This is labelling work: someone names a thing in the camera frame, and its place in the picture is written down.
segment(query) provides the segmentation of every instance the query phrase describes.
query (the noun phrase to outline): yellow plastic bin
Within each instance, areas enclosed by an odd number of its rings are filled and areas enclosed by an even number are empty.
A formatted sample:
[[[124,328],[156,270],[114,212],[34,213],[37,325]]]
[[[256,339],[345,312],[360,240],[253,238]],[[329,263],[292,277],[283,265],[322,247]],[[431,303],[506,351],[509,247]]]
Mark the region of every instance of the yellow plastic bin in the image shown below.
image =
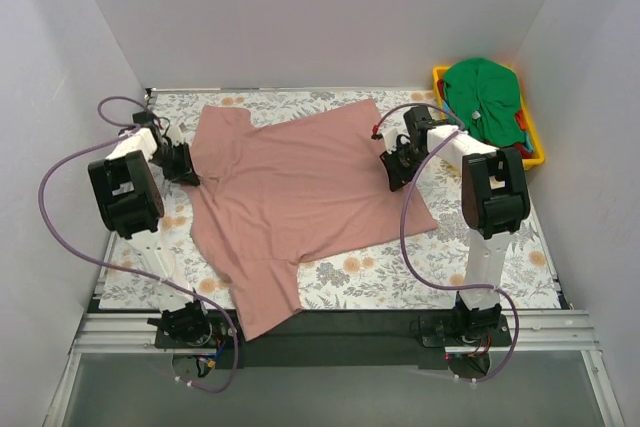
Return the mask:
[[[438,100],[439,107],[442,107],[442,97],[440,96],[440,92],[438,91],[438,81],[442,79],[444,73],[449,70],[450,67],[450,65],[438,65],[433,68],[433,90],[436,94],[436,99]],[[540,138],[538,137],[536,126],[533,123],[533,119],[531,118],[531,114],[529,114],[529,109],[527,108],[527,104],[522,98],[522,95],[520,95],[520,106],[522,107],[522,112],[524,112],[524,121],[527,124],[527,132],[529,132],[529,137],[531,138],[531,143],[533,144],[533,157],[531,159],[522,159],[522,165],[524,165],[524,169],[529,170],[531,167],[540,165],[544,162],[544,149],[542,148],[542,143],[540,143]]]

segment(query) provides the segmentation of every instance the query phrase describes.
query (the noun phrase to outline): glass panel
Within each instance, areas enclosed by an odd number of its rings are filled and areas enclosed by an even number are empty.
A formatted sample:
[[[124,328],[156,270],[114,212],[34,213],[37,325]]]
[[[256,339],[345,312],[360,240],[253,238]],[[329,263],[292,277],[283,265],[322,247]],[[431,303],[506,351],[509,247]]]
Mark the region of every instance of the glass panel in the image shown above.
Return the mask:
[[[497,365],[503,354],[491,355]],[[195,376],[188,361],[176,368]],[[171,370],[168,354],[83,355],[64,425],[604,425],[580,352],[516,352],[475,388],[412,367],[254,368],[216,396],[174,382]]]

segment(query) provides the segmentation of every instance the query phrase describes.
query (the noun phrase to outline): floral tablecloth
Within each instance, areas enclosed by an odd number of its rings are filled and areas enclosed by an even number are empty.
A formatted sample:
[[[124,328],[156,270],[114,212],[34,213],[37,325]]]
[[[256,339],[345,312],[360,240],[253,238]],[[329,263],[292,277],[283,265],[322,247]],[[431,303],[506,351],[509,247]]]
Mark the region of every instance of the floral tablecloth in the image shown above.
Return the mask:
[[[155,112],[176,125],[183,124],[185,136],[191,142],[205,105],[249,109],[252,123],[261,127],[367,98],[373,98],[381,112],[409,101],[433,102],[431,92],[417,91],[178,93],[160,94]],[[392,116],[385,126],[404,128],[402,114]],[[224,308],[232,308],[229,286],[202,258],[189,235],[193,218],[189,199],[179,186],[164,181],[158,174],[154,171],[166,211],[162,233],[177,257],[178,268],[183,269],[188,282],[199,293]],[[418,186],[439,227],[409,239],[411,258],[417,270],[432,282],[459,285],[464,281],[469,249],[469,231],[460,212],[460,176],[436,159],[427,166]],[[138,267],[136,256],[121,239],[113,244],[110,259],[120,265]],[[450,308],[454,299],[454,293],[430,289],[411,276],[402,261],[398,241],[301,264],[298,286],[306,309]],[[532,216],[522,224],[509,247],[502,286],[518,307],[560,307],[540,226]],[[100,307],[156,308],[154,287],[147,279],[109,271]]]

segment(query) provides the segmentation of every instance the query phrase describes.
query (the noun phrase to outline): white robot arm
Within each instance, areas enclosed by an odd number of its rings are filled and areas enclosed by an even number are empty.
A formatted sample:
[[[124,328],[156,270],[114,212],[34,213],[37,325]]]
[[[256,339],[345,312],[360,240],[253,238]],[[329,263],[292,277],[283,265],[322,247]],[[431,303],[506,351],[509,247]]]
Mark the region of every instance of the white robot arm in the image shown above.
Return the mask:
[[[150,112],[134,114],[133,122],[139,126],[135,133],[120,142],[104,160],[89,165],[100,215],[105,226],[131,246],[145,271],[188,289],[159,229],[164,204],[149,163],[161,167],[164,177],[171,182],[199,185],[189,146],[180,128],[170,126],[162,132],[159,119]],[[150,319],[150,323],[172,338],[186,342],[198,343],[210,336],[206,311],[198,301],[192,302],[190,296],[160,282],[156,292],[162,318]]]
[[[373,135],[384,139],[386,150],[380,158],[392,191],[409,183],[428,153],[458,129],[448,121],[432,119],[426,105],[412,107],[404,120],[409,135],[401,135],[395,128]],[[520,153],[515,148],[497,149],[460,133],[436,155],[462,175],[462,213],[471,230],[465,284],[499,286],[507,248],[530,211]],[[500,315],[497,292],[469,289],[458,295],[456,309],[470,319],[469,330],[495,328]]]

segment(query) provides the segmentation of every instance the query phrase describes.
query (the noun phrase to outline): white wall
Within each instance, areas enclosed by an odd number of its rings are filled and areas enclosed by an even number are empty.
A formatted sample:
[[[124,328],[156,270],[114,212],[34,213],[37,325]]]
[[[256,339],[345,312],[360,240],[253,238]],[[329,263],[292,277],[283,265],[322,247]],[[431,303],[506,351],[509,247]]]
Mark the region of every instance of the white wall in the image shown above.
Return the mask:
[[[38,183],[63,155],[114,135],[95,115],[100,98],[143,92],[94,0],[0,0],[0,10],[0,425],[37,426],[96,275],[46,231]],[[61,171],[47,199],[64,235],[100,255],[87,162]]]
[[[639,25],[640,0],[547,0],[517,57],[548,155],[532,197],[630,426],[640,425]]]
[[[97,0],[147,87],[419,86],[511,58],[544,0]]]

